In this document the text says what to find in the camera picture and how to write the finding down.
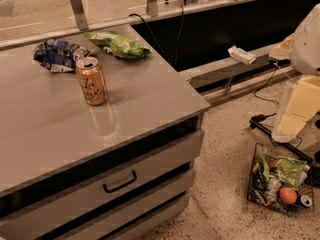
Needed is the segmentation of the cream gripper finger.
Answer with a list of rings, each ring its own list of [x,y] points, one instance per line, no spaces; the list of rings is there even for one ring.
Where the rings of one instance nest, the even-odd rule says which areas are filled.
[[[289,60],[290,59],[290,48],[294,34],[287,36],[282,42],[277,44],[269,53],[269,57],[276,60]]]
[[[279,143],[292,141],[319,111],[320,77],[303,75],[283,93],[272,139]]]

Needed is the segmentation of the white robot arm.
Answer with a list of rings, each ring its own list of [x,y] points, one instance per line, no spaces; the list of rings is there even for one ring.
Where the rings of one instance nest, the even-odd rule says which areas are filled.
[[[320,4],[299,24],[295,32],[272,49],[269,58],[288,59],[302,74],[282,94],[272,139],[287,143],[293,140],[320,111]]]

